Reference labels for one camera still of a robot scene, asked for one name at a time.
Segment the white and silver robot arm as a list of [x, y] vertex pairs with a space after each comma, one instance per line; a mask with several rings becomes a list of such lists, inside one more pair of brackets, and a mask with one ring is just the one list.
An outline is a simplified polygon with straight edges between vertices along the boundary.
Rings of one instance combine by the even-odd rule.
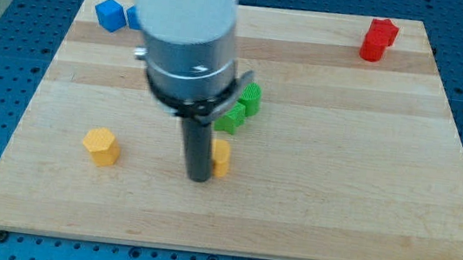
[[211, 124], [254, 73], [236, 72], [237, 0], [135, 0], [149, 87], [173, 115]]

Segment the blue block behind arm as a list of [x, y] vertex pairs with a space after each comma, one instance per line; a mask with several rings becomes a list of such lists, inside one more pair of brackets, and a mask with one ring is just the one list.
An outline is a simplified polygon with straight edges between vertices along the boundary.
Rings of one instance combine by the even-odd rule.
[[141, 26], [138, 21], [137, 8], [135, 6], [129, 7], [126, 9], [126, 15], [129, 28], [132, 30], [140, 30]]

